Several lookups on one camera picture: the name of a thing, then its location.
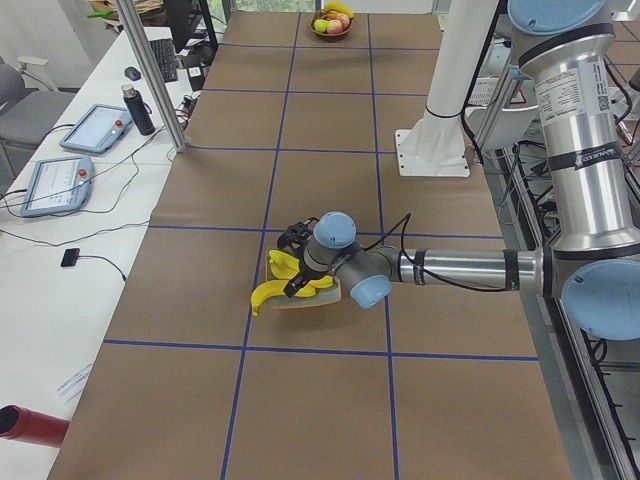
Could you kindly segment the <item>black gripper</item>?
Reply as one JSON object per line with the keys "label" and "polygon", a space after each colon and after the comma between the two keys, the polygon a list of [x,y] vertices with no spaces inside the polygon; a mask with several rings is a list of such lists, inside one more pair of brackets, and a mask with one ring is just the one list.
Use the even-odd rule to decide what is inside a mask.
{"label": "black gripper", "polygon": [[304,259],[299,262],[300,273],[290,279],[283,292],[288,298],[294,297],[302,288],[309,284],[312,280],[319,280],[328,273],[326,265],[313,263],[309,265]]}

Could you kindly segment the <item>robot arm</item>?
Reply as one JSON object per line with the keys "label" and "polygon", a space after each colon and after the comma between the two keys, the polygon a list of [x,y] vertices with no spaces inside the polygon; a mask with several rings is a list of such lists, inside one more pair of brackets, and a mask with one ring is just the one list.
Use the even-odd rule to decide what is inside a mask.
{"label": "robot arm", "polygon": [[583,331],[639,336],[639,230],[609,103],[605,54],[614,40],[605,1],[511,1],[512,51],[534,84],[549,170],[556,238],[532,251],[361,247],[354,221],[329,212],[301,242],[284,286],[293,297],[337,279],[363,308],[394,283],[480,291],[531,290],[558,299]]}

